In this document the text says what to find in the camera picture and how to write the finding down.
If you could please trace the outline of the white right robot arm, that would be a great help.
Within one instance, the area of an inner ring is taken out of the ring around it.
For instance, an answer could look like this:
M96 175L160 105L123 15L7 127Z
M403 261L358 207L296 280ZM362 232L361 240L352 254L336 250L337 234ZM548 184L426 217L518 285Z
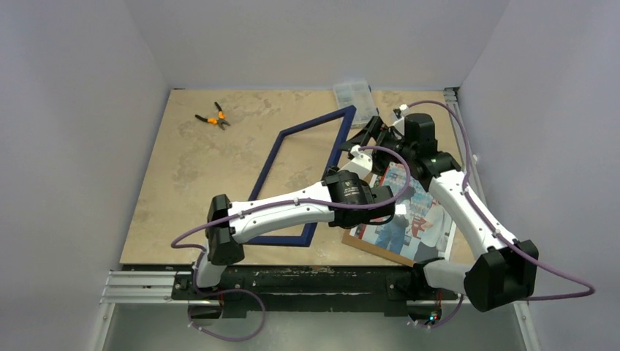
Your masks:
M355 147L373 140L371 171L384 173L392 162L408 166L411 176L438 200L463 233L475 257L472 265L434 258L415 263L408 290L427 298L438 289L469 298L481 312L532 296L539 252L497 222L466 180L455 158L438 149L430 115L413 113L388 126L379 116L339 148L352 159Z

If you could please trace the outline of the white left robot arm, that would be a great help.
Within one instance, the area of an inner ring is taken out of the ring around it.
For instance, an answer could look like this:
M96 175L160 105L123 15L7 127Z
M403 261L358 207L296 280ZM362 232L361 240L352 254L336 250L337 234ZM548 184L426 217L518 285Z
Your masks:
M348 170L330 171L305 189L254 202L217 195L208 212L207 253L189 289L201 299L214 296L225 268L244 259L243 244L260 235L317 222L347 229L392 216L395 207L390 187L371 188Z

